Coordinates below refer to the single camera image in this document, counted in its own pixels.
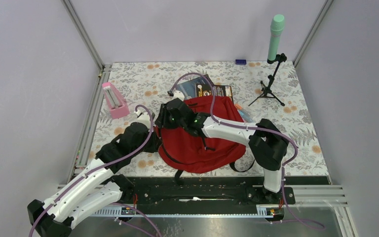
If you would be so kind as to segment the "dark blue book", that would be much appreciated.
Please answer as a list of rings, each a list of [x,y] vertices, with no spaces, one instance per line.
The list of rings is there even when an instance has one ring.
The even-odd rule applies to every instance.
[[[189,100],[192,98],[197,97],[197,85],[198,84],[206,84],[208,83],[213,84],[213,82],[210,80],[209,75],[205,74],[203,77],[195,77],[193,79],[189,80],[180,80],[180,82],[174,87],[172,92],[178,90],[183,93],[185,100]]]

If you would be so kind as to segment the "black cover book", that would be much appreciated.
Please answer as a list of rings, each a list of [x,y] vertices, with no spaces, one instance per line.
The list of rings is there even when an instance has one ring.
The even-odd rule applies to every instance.
[[[202,96],[226,96],[233,100],[232,88],[229,85],[214,85],[211,88],[208,84],[197,84],[196,85],[196,95],[197,97]]]

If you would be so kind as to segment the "red backpack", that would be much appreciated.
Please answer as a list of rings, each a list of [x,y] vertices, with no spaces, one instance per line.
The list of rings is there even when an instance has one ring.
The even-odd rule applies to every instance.
[[[214,115],[242,122],[232,99],[226,96],[197,97],[183,101],[195,114],[209,113],[213,106]],[[161,104],[155,130],[162,141],[158,148],[161,158],[172,168],[176,169],[175,182],[183,185],[181,174],[206,173],[225,165],[237,171],[235,162],[246,152],[242,144],[217,138],[194,137],[178,127],[167,111],[167,105]]]

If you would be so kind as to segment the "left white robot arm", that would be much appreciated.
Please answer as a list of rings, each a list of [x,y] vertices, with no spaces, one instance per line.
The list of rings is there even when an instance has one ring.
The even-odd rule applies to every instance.
[[[98,210],[133,198],[131,184],[118,172],[148,147],[154,134],[151,111],[138,105],[135,113],[137,120],[105,144],[77,177],[44,201],[35,199],[28,204],[32,225],[29,236],[37,233],[41,237],[68,237]]]

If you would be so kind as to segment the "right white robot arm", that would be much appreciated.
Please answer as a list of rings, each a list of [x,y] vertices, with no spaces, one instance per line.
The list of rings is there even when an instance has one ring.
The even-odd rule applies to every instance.
[[[230,98],[174,96],[161,105],[155,127],[159,155],[179,172],[207,173],[225,165],[235,169],[250,149],[264,170],[264,199],[276,203],[283,197],[282,160],[289,138],[268,119],[245,122]]]

